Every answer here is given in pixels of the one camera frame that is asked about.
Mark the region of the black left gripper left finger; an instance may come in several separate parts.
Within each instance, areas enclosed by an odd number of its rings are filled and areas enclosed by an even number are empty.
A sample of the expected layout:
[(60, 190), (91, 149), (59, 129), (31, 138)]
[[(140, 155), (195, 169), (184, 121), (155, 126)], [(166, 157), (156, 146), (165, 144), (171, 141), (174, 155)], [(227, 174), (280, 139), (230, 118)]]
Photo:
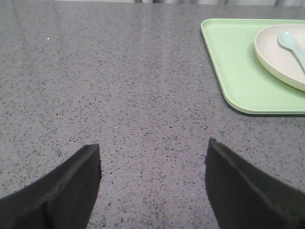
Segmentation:
[(99, 145), (85, 145), (41, 179), (2, 198), (0, 227), (84, 229), (101, 177)]

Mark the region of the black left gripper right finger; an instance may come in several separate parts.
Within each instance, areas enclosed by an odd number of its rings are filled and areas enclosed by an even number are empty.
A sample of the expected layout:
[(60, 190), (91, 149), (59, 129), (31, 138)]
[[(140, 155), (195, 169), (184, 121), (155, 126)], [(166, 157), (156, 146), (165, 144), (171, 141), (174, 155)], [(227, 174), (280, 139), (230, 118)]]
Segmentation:
[(305, 194), (271, 177), (214, 138), (206, 192), (221, 229), (303, 229)]

